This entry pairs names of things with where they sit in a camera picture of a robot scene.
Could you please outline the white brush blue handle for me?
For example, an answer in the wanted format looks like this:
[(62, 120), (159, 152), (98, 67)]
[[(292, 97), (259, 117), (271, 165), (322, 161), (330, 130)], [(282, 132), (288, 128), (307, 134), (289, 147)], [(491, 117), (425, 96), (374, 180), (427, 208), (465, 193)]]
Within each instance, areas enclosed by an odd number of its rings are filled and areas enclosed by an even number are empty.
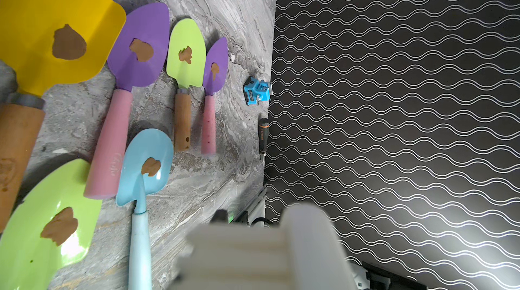
[(315, 205), (284, 210), (275, 227), (212, 223), (186, 237), (172, 289), (356, 289), (330, 218)]

